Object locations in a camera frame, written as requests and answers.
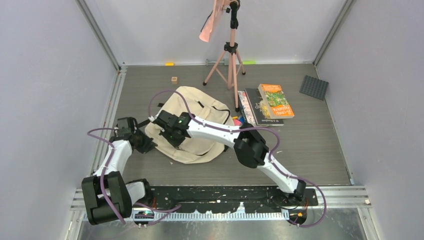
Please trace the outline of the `beige canvas backpack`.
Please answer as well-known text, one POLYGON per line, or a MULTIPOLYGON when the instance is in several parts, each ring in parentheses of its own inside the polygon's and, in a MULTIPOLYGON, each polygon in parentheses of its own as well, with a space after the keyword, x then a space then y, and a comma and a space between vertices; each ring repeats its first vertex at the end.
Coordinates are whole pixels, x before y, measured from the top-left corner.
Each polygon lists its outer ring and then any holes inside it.
POLYGON ((180 86, 150 115, 144 132, 171 159, 201 164, 233 148, 236 130, 226 104, 195 87, 180 86))

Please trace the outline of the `white patterned book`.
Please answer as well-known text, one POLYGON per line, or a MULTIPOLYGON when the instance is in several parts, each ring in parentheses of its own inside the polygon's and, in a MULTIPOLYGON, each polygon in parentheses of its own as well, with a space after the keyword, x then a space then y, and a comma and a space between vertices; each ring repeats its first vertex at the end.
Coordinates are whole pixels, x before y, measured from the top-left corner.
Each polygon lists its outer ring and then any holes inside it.
POLYGON ((239 106, 241 113, 243 114, 244 120, 253 125, 254 127, 257 126, 254 113, 252 111, 251 105, 249 103, 249 100, 247 98, 246 92, 243 90, 238 90, 238 100, 239 100, 239 106))

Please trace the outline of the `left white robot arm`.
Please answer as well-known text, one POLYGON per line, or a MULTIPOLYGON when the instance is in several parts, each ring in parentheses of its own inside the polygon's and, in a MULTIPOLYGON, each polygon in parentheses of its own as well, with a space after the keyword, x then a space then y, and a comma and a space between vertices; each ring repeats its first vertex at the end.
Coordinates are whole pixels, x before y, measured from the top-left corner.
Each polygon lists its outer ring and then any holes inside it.
POLYGON ((108 150, 98 170, 81 182, 86 215, 91 225, 116 220, 124 222, 132 215, 135 203, 141 207, 153 203, 153 191, 145 178, 125 182, 122 176, 134 151, 145 154, 156 147, 153 139, 141 129, 149 122, 147 119, 139 123, 134 117, 122 117, 111 129, 109 139, 96 137, 107 144, 108 150))

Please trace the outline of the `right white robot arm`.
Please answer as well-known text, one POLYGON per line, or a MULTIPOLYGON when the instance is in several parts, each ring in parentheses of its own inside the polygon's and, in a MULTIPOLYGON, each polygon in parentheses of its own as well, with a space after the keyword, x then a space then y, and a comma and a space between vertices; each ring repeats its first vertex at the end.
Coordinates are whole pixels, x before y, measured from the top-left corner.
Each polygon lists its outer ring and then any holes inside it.
POLYGON ((237 160, 245 167, 258 169, 272 179, 291 205, 299 205, 306 197, 306 182, 289 172, 275 160, 258 128, 251 124, 224 125, 182 112, 180 116, 165 110, 149 120, 160 127, 159 134, 173 147, 188 138, 221 143, 234 149, 237 160))

